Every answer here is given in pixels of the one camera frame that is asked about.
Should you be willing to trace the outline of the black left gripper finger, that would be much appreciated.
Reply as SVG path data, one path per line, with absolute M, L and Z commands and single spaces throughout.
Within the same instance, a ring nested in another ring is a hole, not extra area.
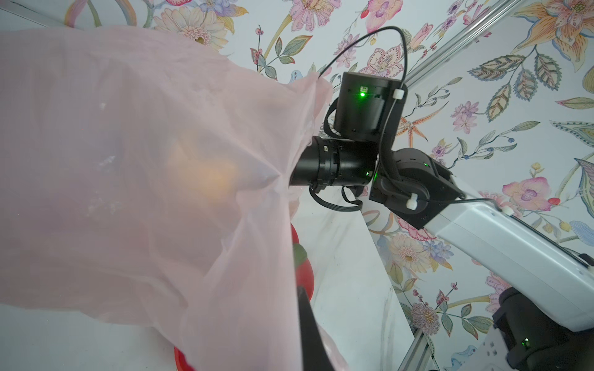
M 304 371 L 334 371 L 326 353 L 306 289 L 297 288 L 299 329 Z

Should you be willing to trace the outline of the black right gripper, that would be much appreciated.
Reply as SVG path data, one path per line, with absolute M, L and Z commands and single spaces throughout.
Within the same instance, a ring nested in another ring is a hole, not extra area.
M 291 186 L 364 186 L 374 174 L 378 148 L 373 142 L 312 138 L 289 180 Z

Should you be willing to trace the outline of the yellow lemon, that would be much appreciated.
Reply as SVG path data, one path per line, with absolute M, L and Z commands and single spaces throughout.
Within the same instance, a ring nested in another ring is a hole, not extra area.
M 168 183 L 193 199 L 222 203 L 238 191 L 240 170 L 221 138 L 189 131 L 166 146 Z

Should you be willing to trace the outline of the pink plastic bag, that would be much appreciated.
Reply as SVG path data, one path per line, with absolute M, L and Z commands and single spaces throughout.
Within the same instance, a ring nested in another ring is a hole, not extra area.
M 289 178 L 332 95 L 166 32 L 4 32 L 2 303 L 151 326 L 197 370 L 302 369 Z M 187 131 L 234 156 L 232 198 L 168 183 Z

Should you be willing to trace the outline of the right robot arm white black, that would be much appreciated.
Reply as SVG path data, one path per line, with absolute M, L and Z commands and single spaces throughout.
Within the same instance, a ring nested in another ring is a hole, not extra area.
M 392 149 L 408 91 L 403 80 L 346 72 L 292 173 L 313 199 L 329 186 L 370 189 L 372 201 L 440 237 L 507 282 L 487 338 L 465 370 L 591 370 L 593 259 L 560 246 L 479 197 L 414 148 Z

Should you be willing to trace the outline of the red flower-shaped plate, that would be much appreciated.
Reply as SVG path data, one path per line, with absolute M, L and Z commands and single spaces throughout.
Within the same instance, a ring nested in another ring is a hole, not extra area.
M 291 230 L 293 244 L 300 244 L 298 233 L 296 232 L 296 229 L 293 225 L 291 225 Z M 312 265 L 309 262 L 309 259 L 302 266 L 295 269 L 295 279 L 297 288 L 302 286 L 304 289 L 306 289 L 310 301 L 314 293 L 315 280 Z

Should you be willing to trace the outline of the right aluminium corner post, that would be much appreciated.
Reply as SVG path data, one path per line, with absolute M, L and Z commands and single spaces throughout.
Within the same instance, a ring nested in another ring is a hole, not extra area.
M 413 68 L 407 75 L 408 89 L 411 90 L 416 84 L 451 60 L 458 52 L 479 40 L 499 21 L 509 16 L 521 3 L 523 3 L 522 0 L 496 1 L 493 6 L 487 9 L 486 13 L 472 21 L 443 46 L 438 46 L 437 51 L 431 52 L 422 63 Z

